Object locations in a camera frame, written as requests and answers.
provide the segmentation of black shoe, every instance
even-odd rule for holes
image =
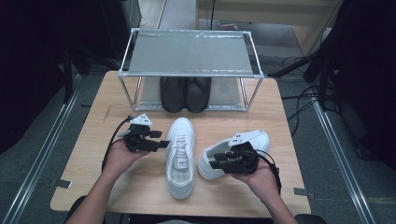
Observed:
[[[207,108],[211,83],[211,77],[187,78],[186,108],[190,112],[199,113]]]
[[[163,108],[170,113],[177,113],[184,108],[186,78],[161,77],[160,92]]]

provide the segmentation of wooden table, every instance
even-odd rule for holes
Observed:
[[[130,77],[127,85],[133,88],[136,81],[137,77]],[[67,211],[78,197],[88,194],[100,174],[108,141],[117,126],[128,115],[142,113],[132,111],[117,72],[108,72],[62,176],[63,180],[73,184],[69,189],[56,189],[50,204],[52,209]],[[280,168],[283,200],[294,215],[310,214],[307,198],[293,192],[293,188],[303,189],[304,183],[275,80],[266,78],[262,82],[248,112],[205,111],[192,114],[183,110],[176,114],[165,111],[150,111],[147,114],[153,121],[151,130],[163,131],[161,139],[165,139],[175,119],[185,117],[192,122],[196,134],[195,164],[206,148],[233,136],[235,132],[265,130],[270,136],[268,152]],[[125,124],[120,131],[128,127]],[[227,175],[216,180],[205,180],[196,169],[192,195],[185,200],[177,200],[168,192],[165,164],[164,149],[137,161],[118,180],[107,211],[181,216],[270,216],[244,183]]]
[[[196,0],[199,19],[211,19],[213,0]],[[214,20],[292,25],[304,55],[311,53],[332,26],[342,0],[217,0]]]

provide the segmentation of white shoe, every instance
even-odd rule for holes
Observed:
[[[177,199],[184,199],[192,194],[194,186],[193,150],[195,134],[188,119],[176,119],[169,129],[166,148],[166,179],[169,192]]]
[[[198,160],[199,174],[208,180],[216,179],[222,175],[225,175],[223,170],[213,169],[209,164],[209,161],[213,161],[215,159],[215,154],[224,153],[229,151],[232,146],[240,145],[245,142],[249,142],[252,147],[262,156],[264,155],[264,152],[268,150],[270,143],[268,134],[263,130],[256,130],[247,133],[236,133],[232,138],[224,139],[204,151],[201,158]]]

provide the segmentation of person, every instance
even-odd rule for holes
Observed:
[[[106,207],[117,179],[126,172],[135,161],[149,152],[132,153],[123,140],[112,145],[106,160],[106,166],[99,175],[88,195],[77,209],[67,218],[67,224],[103,223]],[[260,160],[257,170],[251,175],[231,175],[247,184],[251,191],[262,201],[270,212],[274,223],[297,223],[278,193],[276,180],[269,165]]]

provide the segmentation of gray floor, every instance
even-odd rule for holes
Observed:
[[[162,29],[193,29],[193,0],[168,0],[161,24]],[[250,30],[258,47],[264,73],[272,73],[294,62],[302,53],[291,30],[286,25],[237,22],[241,30]],[[206,21],[200,21],[200,28],[206,28]],[[70,115],[64,124],[56,143],[51,150],[44,169],[39,174],[32,192],[25,197],[18,223],[62,223],[66,213],[50,209],[50,199],[55,191],[49,186],[51,179],[60,178],[67,163],[84,119],[89,113],[94,96],[106,72],[100,64],[94,67],[89,76],[82,76],[81,87]],[[295,70],[279,78],[278,85],[282,96],[300,94],[306,87],[302,72]],[[53,97],[45,110],[36,118],[22,140],[13,148],[0,155],[0,219],[3,219],[18,194],[22,181],[28,175],[36,156],[39,154],[53,122],[63,107],[64,91]],[[301,104],[311,99],[303,99]],[[287,116],[296,111],[296,100],[283,101]],[[327,112],[336,136],[346,155],[347,162],[356,177],[362,192],[373,212],[376,223],[393,223],[396,220],[396,174],[382,161],[363,161],[356,153],[347,128],[335,112]],[[290,129],[295,125],[290,122]],[[358,214],[345,178],[334,158],[332,145],[324,132],[318,113],[313,106],[300,114],[299,128],[293,136],[297,158],[300,163],[305,187],[310,193],[312,213],[323,217],[328,223],[371,223],[364,222]],[[109,214],[108,223],[119,221],[118,214]]]

